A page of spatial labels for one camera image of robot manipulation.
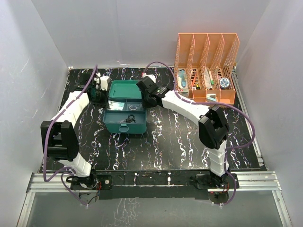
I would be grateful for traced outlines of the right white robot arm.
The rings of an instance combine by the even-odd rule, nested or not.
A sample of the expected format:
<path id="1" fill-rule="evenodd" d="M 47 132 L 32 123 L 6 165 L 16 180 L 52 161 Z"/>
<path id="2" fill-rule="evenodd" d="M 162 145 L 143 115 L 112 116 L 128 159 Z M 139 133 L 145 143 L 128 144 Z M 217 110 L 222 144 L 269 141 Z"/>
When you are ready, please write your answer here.
<path id="1" fill-rule="evenodd" d="M 136 85 L 142 94 L 144 107 L 161 106 L 177 112 L 198 126 L 199 139 L 209 152 L 208 184 L 218 188 L 227 184 L 229 164 L 225 149 L 229 125 L 222 108 L 218 105 L 208 107 L 198 104 L 180 96 L 170 87 L 159 87 L 149 76 L 143 77 Z"/>

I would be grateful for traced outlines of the clear bag with rubber bands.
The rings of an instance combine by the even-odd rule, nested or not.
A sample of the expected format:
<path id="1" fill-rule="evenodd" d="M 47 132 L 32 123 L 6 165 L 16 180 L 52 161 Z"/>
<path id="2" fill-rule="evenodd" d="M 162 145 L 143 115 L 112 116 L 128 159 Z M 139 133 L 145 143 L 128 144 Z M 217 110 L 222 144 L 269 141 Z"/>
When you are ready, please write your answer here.
<path id="1" fill-rule="evenodd" d="M 140 111 L 141 109 L 141 104 L 128 104 L 127 109 L 129 111 Z"/>

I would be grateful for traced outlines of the black handled scissors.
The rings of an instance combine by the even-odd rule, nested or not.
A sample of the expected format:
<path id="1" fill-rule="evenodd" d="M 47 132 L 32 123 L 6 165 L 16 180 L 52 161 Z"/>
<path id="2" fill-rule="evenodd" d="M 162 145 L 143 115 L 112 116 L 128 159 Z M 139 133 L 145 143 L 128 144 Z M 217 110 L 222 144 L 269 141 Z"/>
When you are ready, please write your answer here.
<path id="1" fill-rule="evenodd" d="M 118 123 L 136 123 L 136 119 L 133 114 L 130 114 L 125 119 L 118 121 Z"/>

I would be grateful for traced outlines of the blue divided tray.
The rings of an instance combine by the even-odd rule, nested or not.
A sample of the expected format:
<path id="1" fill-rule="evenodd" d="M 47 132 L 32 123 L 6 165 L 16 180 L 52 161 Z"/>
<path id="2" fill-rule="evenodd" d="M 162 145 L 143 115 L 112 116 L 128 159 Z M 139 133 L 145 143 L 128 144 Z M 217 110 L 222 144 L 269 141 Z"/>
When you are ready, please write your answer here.
<path id="1" fill-rule="evenodd" d="M 138 124 L 145 125 L 146 124 L 146 109 L 143 107 L 142 101 L 138 100 L 122 100 L 116 102 L 125 102 L 124 109 L 122 111 L 112 111 L 108 109 L 104 112 L 103 121 L 104 123 L 118 123 L 118 121 L 125 119 L 128 115 L 133 114 L 136 119 L 136 123 L 130 124 Z M 127 109 L 128 104 L 141 104 L 140 111 L 129 111 Z"/>

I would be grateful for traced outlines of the green medicine kit box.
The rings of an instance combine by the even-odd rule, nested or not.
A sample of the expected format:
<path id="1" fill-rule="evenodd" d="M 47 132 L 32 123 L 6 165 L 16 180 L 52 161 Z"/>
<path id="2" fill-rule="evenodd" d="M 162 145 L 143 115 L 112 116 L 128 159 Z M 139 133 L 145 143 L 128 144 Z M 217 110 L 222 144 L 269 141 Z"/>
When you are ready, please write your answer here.
<path id="1" fill-rule="evenodd" d="M 137 80 L 114 80 L 108 92 L 103 122 L 110 133 L 144 134 L 147 112 Z"/>

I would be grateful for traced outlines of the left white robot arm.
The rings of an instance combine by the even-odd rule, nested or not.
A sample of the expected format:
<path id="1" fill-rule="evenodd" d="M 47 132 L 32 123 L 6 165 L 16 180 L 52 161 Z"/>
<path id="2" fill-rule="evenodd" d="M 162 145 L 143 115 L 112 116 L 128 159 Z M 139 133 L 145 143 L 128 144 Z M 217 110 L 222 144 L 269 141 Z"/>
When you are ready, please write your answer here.
<path id="1" fill-rule="evenodd" d="M 92 189 L 98 183 L 96 171 L 80 154 L 75 124 L 82 111 L 89 104 L 105 105 L 107 101 L 109 76 L 102 76 L 97 70 L 74 86 L 67 101 L 59 112 L 40 126 L 43 146 L 43 172 L 46 172 L 47 159 L 63 165 L 61 171 L 70 174 L 66 181 Z"/>

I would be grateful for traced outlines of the white blue bandage box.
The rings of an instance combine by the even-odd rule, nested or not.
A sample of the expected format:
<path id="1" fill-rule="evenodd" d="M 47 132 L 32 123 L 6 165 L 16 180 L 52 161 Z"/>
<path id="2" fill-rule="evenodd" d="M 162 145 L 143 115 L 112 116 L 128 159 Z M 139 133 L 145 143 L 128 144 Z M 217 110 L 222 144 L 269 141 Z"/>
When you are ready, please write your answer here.
<path id="1" fill-rule="evenodd" d="M 125 102 L 116 102 L 116 101 L 109 101 L 109 110 L 112 111 L 122 111 L 125 106 Z"/>

